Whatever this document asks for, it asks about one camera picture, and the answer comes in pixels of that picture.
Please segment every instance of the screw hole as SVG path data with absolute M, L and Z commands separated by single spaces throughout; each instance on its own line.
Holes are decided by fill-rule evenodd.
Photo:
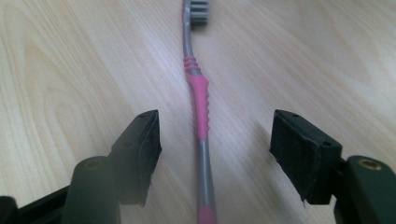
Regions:
M 330 142 L 323 142 L 322 145 L 325 147 L 330 147 L 332 144 Z
M 379 171 L 382 169 L 382 166 L 375 161 L 370 161 L 366 159 L 359 160 L 359 164 L 369 170 Z
M 97 168 L 99 168 L 99 166 L 102 165 L 101 161 L 89 161 L 85 164 L 85 167 L 88 170 L 96 170 Z
M 122 144 L 123 147 L 130 147 L 131 145 L 132 145 L 132 143 L 130 143 L 130 142 L 126 142 L 126 143 Z

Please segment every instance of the rubber grip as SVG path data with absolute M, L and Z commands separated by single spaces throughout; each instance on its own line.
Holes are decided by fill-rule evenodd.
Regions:
M 209 132 L 209 102 L 207 101 L 207 86 L 209 82 L 204 75 L 193 76 L 188 74 L 195 102 L 196 129 L 199 139 L 207 139 Z
M 216 224 L 215 209 L 211 206 L 199 208 L 198 224 Z

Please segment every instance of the wood grain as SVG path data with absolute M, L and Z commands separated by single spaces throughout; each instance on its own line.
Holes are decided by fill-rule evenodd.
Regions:
M 0 194 L 19 206 L 68 185 L 132 119 L 159 109 L 163 154 L 123 223 L 195 223 L 181 1 L 0 1 Z M 270 155 L 275 109 L 396 169 L 392 0 L 210 2 L 193 32 L 209 85 L 219 223 L 334 223 L 303 204 Z

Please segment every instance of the pink toothbrush handle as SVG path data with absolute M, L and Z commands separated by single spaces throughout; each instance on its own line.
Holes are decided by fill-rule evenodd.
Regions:
M 199 69 L 198 63 L 194 57 L 184 58 L 184 66 L 186 73 L 188 74 L 188 80 L 191 84 L 193 91 L 193 97 L 195 101 L 195 113 L 196 113 L 196 128 L 199 139 L 207 139 L 207 133 L 209 131 L 209 110 L 207 109 L 209 102 L 207 97 L 209 96 L 207 86 L 209 82 L 204 75 L 192 75 L 190 69 Z

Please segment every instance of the gray toothbrush handle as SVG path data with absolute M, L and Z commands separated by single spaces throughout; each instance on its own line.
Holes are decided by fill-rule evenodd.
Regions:
M 210 168 L 209 142 L 199 139 L 198 148 L 198 224 L 215 224 L 215 192 Z

